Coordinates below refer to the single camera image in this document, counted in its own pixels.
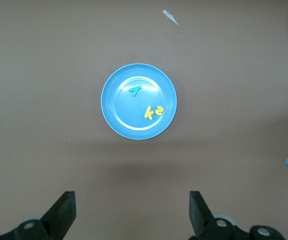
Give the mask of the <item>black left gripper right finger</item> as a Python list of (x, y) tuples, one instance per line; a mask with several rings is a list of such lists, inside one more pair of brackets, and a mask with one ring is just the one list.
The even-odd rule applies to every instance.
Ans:
[(222, 217), (214, 217), (199, 191), (189, 194), (191, 240), (248, 240), (249, 234)]

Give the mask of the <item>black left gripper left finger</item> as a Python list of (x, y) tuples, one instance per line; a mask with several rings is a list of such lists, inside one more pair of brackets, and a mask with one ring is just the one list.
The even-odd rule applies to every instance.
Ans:
[(14, 230), (0, 236), (0, 240), (61, 240), (76, 218), (74, 191), (66, 191), (40, 218), (27, 220)]

